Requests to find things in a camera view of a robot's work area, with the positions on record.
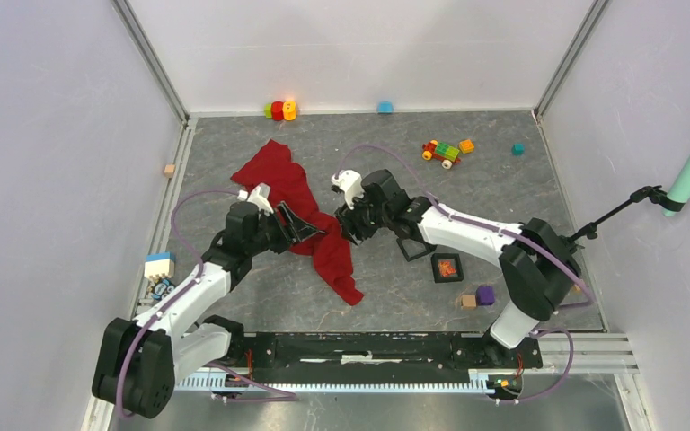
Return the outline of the red garment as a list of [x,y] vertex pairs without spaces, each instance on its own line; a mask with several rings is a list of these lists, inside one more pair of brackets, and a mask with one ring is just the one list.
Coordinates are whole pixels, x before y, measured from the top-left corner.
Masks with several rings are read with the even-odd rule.
[[338,220],[320,210],[310,190],[305,169],[293,160],[291,149],[275,140],[264,145],[231,181],[250,190],[260,184],[270,187],[272,205],[286,203],[304,221],[322,230],[294,247],[297,255],[312,258],[320,278],[348,305],[359,304],[364,295],[356,288],[349,242],[342,237]]

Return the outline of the orange flower brooch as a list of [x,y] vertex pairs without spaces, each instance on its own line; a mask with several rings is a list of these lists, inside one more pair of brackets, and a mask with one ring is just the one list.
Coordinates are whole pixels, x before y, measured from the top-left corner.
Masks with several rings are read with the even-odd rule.
[[440,259],[438,261],[438,273],[444,279],[458,277],[456,262],[453,259]]

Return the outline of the black square display box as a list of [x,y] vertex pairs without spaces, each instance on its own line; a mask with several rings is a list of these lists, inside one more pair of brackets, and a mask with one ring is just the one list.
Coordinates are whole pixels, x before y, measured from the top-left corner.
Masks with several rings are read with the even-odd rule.
[[464,271],[459,254],[434,253],[430,262],[435,283],[453,283],[464,280]]

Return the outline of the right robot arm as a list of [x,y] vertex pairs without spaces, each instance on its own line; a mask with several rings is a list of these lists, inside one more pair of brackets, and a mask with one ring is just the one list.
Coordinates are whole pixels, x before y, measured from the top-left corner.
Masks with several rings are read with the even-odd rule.
[[499,268],[509,302],[487,329],[485,359],[505,366],[519,353],[520,343],[548,321],[580,282],[574,248],[545,221],[525,224],[494,222],[437,202],[431,195],[412,198],[388,170],[361,176],[343,170],[331,178],[344,197],[335,216],[343,235],[359,245],[378,230],[399,240],[443,246],[482,259]]

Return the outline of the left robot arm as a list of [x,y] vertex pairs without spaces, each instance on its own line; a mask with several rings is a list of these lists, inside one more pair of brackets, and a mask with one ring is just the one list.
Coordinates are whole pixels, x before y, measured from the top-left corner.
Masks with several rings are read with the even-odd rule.
[[154,418],[176,385],[203,365],[237,365],[245,357],[243,326],[217,316],[192,325],[227,296],[252,268],[253,257],[280,254],[314,238],[321,229],[286,203],[276,207],[239,201],[230,206],[190,274],[160,303],[131,320],[116,318],[102,336],[91,391],[129,414]]

